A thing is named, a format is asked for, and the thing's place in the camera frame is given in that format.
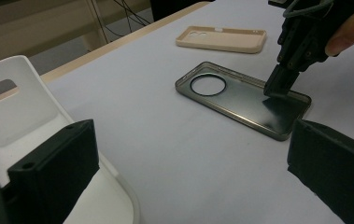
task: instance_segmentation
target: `floor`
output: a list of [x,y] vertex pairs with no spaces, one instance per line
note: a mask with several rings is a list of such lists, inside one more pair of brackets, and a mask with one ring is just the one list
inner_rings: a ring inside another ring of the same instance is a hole
[[[105,31],[108,39],[114,41],[121,36],[128,35],[129,33],[142,28],[143,24],[153,22],[153,16],[150,8],[136,14],[139,18],[131,16],[129,20],[123,19],[107,25]],[[53,49],[48,49],[32,56],[29,60],[37,73],[39,75],[43,75],[54,68],[73,61],[87,52],[88,51],[86,50],[81,38],[78,37]]]
[[[114,41],[124,35],[142,28],[153,22],[151,9],[136,13],[137,16],[130,16],[129,19],[115,21],[106,26],[105,32],[110,41]],[[55,48],[45,50],[37,55],[29,57],[29,60],[37,73],[43,75],[65,63],[69,63],[76,58],[88,53],[80,37],[72,39]],[[0,94],[15,88],[11,81],[0,82]]]

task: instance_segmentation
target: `beige phone case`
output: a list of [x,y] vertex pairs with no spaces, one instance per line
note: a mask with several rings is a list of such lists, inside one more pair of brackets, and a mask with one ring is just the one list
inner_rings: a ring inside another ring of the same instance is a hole
[[264,30],[190,26],[176,39],[181,47],[258,53],[266,39]]

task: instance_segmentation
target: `white plastic part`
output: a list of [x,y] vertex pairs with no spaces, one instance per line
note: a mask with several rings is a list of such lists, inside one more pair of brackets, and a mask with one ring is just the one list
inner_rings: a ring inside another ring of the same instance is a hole
[[[0,61],[0,82],[11,80],[14,93],[0,100],[0,185],[7,168],[74,121],[54,99],[24,56]],[[92,178],[65,223],[139,223],[139,203],[115,167],[100,153]]]

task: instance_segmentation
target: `white table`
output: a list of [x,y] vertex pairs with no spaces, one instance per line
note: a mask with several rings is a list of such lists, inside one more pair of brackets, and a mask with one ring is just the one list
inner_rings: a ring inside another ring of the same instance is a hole
[[[73,120],[94,119],[98,146],[135,190],[144,223],[343,223],[287,171],[277,142],[199,105],[175,82],[203,61],[267,80],[282,8],[218,0],[72,70],[48,85]],[[259,54],[177,47],[190,25],[264,29]],[[298,77],[304,119],[354,138],[354,47]]]

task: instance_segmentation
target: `hand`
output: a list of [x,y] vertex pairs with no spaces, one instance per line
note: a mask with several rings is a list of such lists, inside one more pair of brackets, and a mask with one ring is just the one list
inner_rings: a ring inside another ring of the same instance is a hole
[[352,45],[354,45],[354,14],[340,26],[328,41],[325,53],[328,56],[334,56]]

